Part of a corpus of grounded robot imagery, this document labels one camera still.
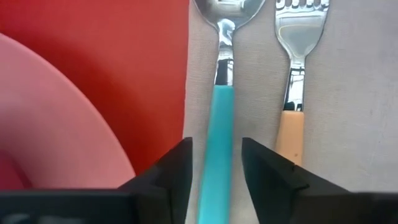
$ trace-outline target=fork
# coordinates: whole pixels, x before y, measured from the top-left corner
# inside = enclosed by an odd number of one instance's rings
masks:
[[[276,36],[290,58],[289,78],[280,117],[276,151],[295,164],[302,165],[304,132],[305,59],[318,44],[323,33],[329,0],[277,0],[275,9]]]

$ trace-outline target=pink plate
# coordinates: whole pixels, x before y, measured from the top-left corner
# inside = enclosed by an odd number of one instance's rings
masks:
[[[35,188],[115,188],[134,177],[115,135],[79,89],[2,34],[0,151]]]

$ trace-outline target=red placemat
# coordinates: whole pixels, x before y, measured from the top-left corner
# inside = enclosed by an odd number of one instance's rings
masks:
[[[0,32],[80,88],[139,174],[182,138],[188,3],[0,1]]]

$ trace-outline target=spoon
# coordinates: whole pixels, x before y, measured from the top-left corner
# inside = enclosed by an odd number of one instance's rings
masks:
[[[197,224],[228,224],[233,155],[233,34],[265,0],[194,0],[218,32],[219,50],[201,179]]]

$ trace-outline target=metal neck of fork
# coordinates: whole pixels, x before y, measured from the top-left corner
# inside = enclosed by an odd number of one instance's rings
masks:
[[[304,109],[305,58],[291,58],[289,78],[284,100],[284,110],[303,111]]]
[[[233,85],[234,52],[232,36],[235,24],[229,19],[222,19],[217,23],[219,47],[215,85]]]

